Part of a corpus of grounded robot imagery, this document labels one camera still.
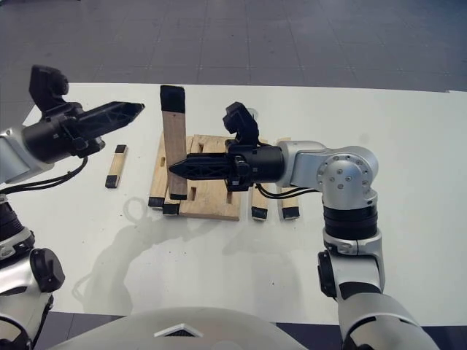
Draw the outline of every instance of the wooden board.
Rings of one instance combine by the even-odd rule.
[[[162,85],[161,107],[167,166],[186,158],[185,91],[183,87]],[[187,180],[167,173],[171,199],[187,198]]]
[[[227,137],[195,135],[191,153],[225,152]],[[240,220],[240,192],[227,192],[223,180],[188,180],[188,199],[180,204],[179,215],[205,219]]]
[[[268,140],[260,139],[264,144],[268,143]],[[268,184],[262,184],[266,190],[269,190]],[[256,184],[251,189],[251,217],[257,221],[266,221],[268,218],[268,202],[269,199],[264,197]]]
[[[191,150],[192,142],[193,142],[193,137],[187,136],[186,147],[187,147],[188,152]],[[165,198],[165,201],[163,202],[162,214],[167,215],[167,216],[176,216],[178,215],[179,210],[180,210],[180,199],[171,199],[170,192],[167,190],[166,198]]]
[[[109,169],[109,175],[107,175],[107,178],[105,179],[105,187],[117,188],[118,184],[120,184],[120,178],[122,177],[123,166],[125,165],[127,153],[128,147],[126,144],[117,145],[112,164]]]
[[[158,155],[155,159],[153,181],[149,194],[148,206],[153,209],[162,209],[167,192],[166,146],[163,139],[159,141]]]
[[[279,140],[279,141],[290,141],[290,137],[284,137]],[[292,190],[294,187],[278,187],[277,192],[278,193],[284,193],[289,190]],[[278,205],[281,209],[282,212],[282,218],[284,220],[291,220],[291,219],[296,219],[300,217],[300,208],[298,207],[298,197],[293,197],[293,198],[288,198],[288,199],[279,199],[278,200]]]

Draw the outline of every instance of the wooden peg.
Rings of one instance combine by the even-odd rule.
[[[125,165],[126,154],[128,147],[126,144],[119,144],[115,148],[114,158],[110,166],[109,175],[105,179],[105,187],[117,188],[120,183],[120,178],[123,173],[123,166]]]

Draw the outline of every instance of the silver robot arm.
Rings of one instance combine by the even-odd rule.
[[[282,141],[278,147],[285,171],[277,184],[323,194],[326,250],[318,254],[318,271],[321,290],[338,303],[343,348],[438,349],[398,301],[382,294],[382,234],[371,188],[378,173],[374,154],[313,141]]]
[[[68,79],[57,70],[33,66],[29,92],[42,112],[39,122],[0,132],[0,184],[21,182],[50,170],[69,156],[83,158],[67,175],[0,189],[0,349],[30,349],[40,333],[52,292],[65,279],[60,261],[50,249],[35,249],[35,237],[24,227],[7,200],[10,193],[42,190],[77,174],[88,156],[105,143],[101,135],[131,123],[143,104],[110,102],[83,111],[66,102]]]

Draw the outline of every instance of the floor tile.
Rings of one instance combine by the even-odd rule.
[[[112,321],[115,321],[115,317],[109,315],[74,314],[72,326],[70,327],[70,332],[68,334],[68,339],[76,337]]]
[[[0,130],[23,124],[33,105],[31,98],[19,102],[0,101]]]
[[[30,101],[29,81],[31,68],[11,69],[0,79],[0,101]]]
[[[118,40],[104,51],[104,66],[148,66],[156,43],[134,40]]]
[[[152,66],[197,66],[201,55],[201,42],[170,40],[158,42],[154,49]]]
[[[351,69],[305,67],[306,86],[323,86],[326,88],[356,88],[358,81]]]
[[[208,67],[247,67],[248,44],[244,39],[206,39],[201,65]]]
[[[252,68],[250,74],[251,85],[303,86],[305,84],[300,68]]]
[[[125,20],[115,36],[116,41],[155,42],[161,32],[162,20]]]
[[[342,44],[349,65],[354,68],[396,70],[395,58],[381,44]]]
[[[201,67],[198,84],[205,85],[248,85],[250,71],[246,68]]]
[[[337,42],[316,42],[300,40],[296,42],[302,66],[322,66],[346,68],[349,66],[341,46]]]
[[[445,72],[447,70],[446,57],[441,50],[400,45],[388,45],[387,49],[404,71]]]
[[[373,28],[362,22],[343,23],[340,20],[331,21],[334,33],[340,42],[378,44],[381,41]]]
[[[249,20],[248,37],[258,41],[293,43],[288,20]]]
[[[49,312],[34,350],[46,350],[68,339],[73,314]]]
[[[245,19],[245,3],[243,1],[208,0],[207,17]]]
[[[246,0],[247,17],[253,20],[284,20],[287,15],[280,0]]]
[[[146,80],[150,84],[196,84],[198,68],[193,67],[150,67]]]
[[[172,0],[166,18],[205,18],[207,0]]]
[[[250,65],[252,67],[298,67],[294,44],[250,40]]]
[[[100,68],[94,77],[94,82],[125,82],[138,83],[146,81],[147,69],[143,67],[107,67]]]
[[[204,20],[198,18],[166,18],[159,40],[200,40],[203,27]]]
[[[232,18],[209,18],[204,28],[205,39],[240,39],[246,40],[247,21]]]
[[[356,69],[360,88],[414,90],[413,79],[401,71],[384,71],[379,69]]]

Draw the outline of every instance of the upright wooden block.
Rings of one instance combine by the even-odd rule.
[[[277,140],[277,142],[279,141],[290,141],[290,137],[284,137],[284,138]],[[277,192],[284,193],[284,192],[292,190],[293,188],[294,187],[278,187]],[[291,220],[291,219],[296,219],[297,217],[300,217],[300,208],[298,207],[298,197],[292,197],[288,199],[279,199],[278,205],[281,208],[282,218],[284,220]]]
[[[167,167],[186,158],[185,90],[183,87],[162,85],[161,108]],[[187,199],[187,180],[167,173],[170,198]]]
[[[191,144],[193,142],[193,137],[192,136],[187,136],[187,150],[191,150]],[[167,190],[166,191],[166,199],[163,202],[163,208],[162,208],[162,214],[168,215],[168,216],[174,216],[178,215],[180,210],[180,199],[171,199],[170,198],[170,193]]]
[[[225,152],[226,137],[195,135],[190,153]],[[188,199],[179,215],[205,219],[240,220],[240,192],[227,192],[223,180],[188,180]]]
[[[167,168],[166,168],[166,147],[161,134],[159,141],[158,155],[155,159],[153,181],[151,182],[151,190],[149,194],[148,206],[153,209],[162,209],[164,198],[167,192]]]

